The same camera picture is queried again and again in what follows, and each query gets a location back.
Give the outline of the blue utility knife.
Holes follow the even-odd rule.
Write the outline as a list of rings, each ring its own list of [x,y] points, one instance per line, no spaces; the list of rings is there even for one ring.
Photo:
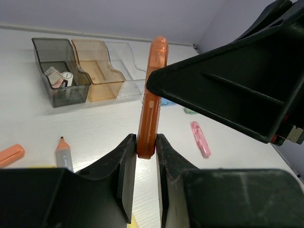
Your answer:
[[[174,103],[170,100],[167,100],[165,98],[161,99],[161,106],[172,106],[172,105],[176,105],[176,103]]]

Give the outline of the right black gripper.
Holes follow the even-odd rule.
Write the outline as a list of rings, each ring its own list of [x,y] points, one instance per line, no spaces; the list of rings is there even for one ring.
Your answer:
[[[281,146],[285,141],[296,144],[302,144],[304,142],[304,128],[290,124],[288,118],[289,115],[286,114],[270,141],[272,144]]]

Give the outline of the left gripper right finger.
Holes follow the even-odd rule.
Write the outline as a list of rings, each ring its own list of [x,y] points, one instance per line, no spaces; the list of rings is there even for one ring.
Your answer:
[[[156,138],[163,228],[301,228],[304,193],[280,169],[199,169]]]

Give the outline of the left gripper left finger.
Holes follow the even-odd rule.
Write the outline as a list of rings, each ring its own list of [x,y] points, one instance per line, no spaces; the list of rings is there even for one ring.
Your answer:
[[[136,135],[71,172],[65,168],[0,171],[3,228],[124,228],[131,222]]]

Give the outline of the orange utility knife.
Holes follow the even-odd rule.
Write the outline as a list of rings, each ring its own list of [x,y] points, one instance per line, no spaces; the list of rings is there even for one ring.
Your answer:
[[[167,39],[157,36],[150,45],[145,81],[153,71],[167,66],[168,53]],[[141,159],[150,159],[154,155],[160,108],[161,98],[145,89],[136,143],[136,153]]]

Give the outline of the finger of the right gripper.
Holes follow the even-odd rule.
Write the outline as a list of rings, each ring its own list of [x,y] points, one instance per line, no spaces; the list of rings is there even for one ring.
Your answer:
[[[304,11],[298,44],[228,44],[153,72],[147,89],[264,143],[286,114],[304,127]]]
[[[299,43],[299,1],[276,0],[231,45],[295,45]]]

